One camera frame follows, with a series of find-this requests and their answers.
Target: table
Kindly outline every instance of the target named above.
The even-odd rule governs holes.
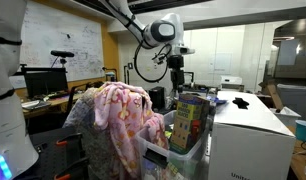
[[[294,127],[288,127],[290,131],[292,131],[293,134],[295,134],[295,128]],[[294,152],[301,152],[304,151],[301,148],[302,141],[296,140],[294,145]],[[306,180],[306,175],[304,173],[306,166],[306,155],[293,155],[292,161],[291,161],[291,168],[294,171],[295,175],[299,180]]]
[[[73,101],[76,101],[82,96],[82,94],[76,94],[73,97]],[[66,105],[69,100],[69,96],[62,97],[59,99],[49,100],[51,102],[51,106],[35,109],[35,110],[25,110],[23,109],[23,114],[25,119],[33,118],[36,116],[41,116],[43,114],[46,114],[48,112],[54,112],[54,111],[66,111]]]

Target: plastic storage bin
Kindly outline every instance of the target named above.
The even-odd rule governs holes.
[[[176,111],[169,112],[164,115],[165,125],[171,125],[174,121],[174,116]],[[206,128],[205,132],[199,139],[199,141],[193,146],[193,148],[185,155],[177,154],[176,152],[172,152],[170,150],[163,149],[159,146],[156,146],[149,142],[148,130],[147,128],[143,128],[136,134],[136,139],[139,144],[139,153],[140,153],[140,163],[141,163],[141,179],[146,179],[145,175],[153,169],[153,164],[151,161],[144,158],[144,156],[148,155],[148,153],[154,153],[154,156],[159,157],[160,159],[164,159],[164,165],[171,163],[177,169],[177,172],[180,174],[179,177],[181,179],[198,179],[200,176],[199,171],[201,160],[205,154],[206,145],[207,145],[207,136],[208,130]],[[167,179],[176,179],[170,176],[171,172],[167,172]]]
[[[284,106],[284,108],[281,110],[280,113],[275,112],[276,109],[271,108],[270,109],[274,115],[279,118],[279,120],[285,125],[285,126],[293,126],[296,127],[296,120],[301,119],[301,115],[297,114],[296,112],[292,111],[290,108]]]
[[[278,84],[277,91],[284,106],[289,107],[306,120],[306,86]]]

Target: floral pink fabric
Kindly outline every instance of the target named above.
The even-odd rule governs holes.
[[[95,125],[102,130],[110,129],[118,154],[113,172],[119,173],[118,164],[122,163],[132,178],[138,178],[140,164],[135,134],[148,127],[152,143],[167,148],[163,116],[152,111],[152,102],[143,88],[121,82],[104,84],[95,94],[94,103]]]

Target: ceiling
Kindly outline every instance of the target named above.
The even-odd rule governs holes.
[[[111,12],[102,5],[99,0],[72,0],[76,3],[87,6],[95,11],[112,16]],[[158,11],[167,8],[174,8],[194,3],[201,3],[210,0],[128,0],[129,8],[133,14]]]
[[[289,22],[275,30],[274,37],[306,35],[306,18]]]
[[[189,22],[184,24],[184,28],[186,30],[192,30],[212,27],[256,24],[273,21],[297,20],[303,18],[306,18],[306,7]]]

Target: writing on whiteboard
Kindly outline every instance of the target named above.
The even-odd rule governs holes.
[[[28,1],[22,26],[20,62],[28,67],[51,67],[52,50],[69,51],[68,81],[104,76],[101,24]],[[54,67],[62,67],[59,58]],[[11,80],[22,84],[24,80]]]

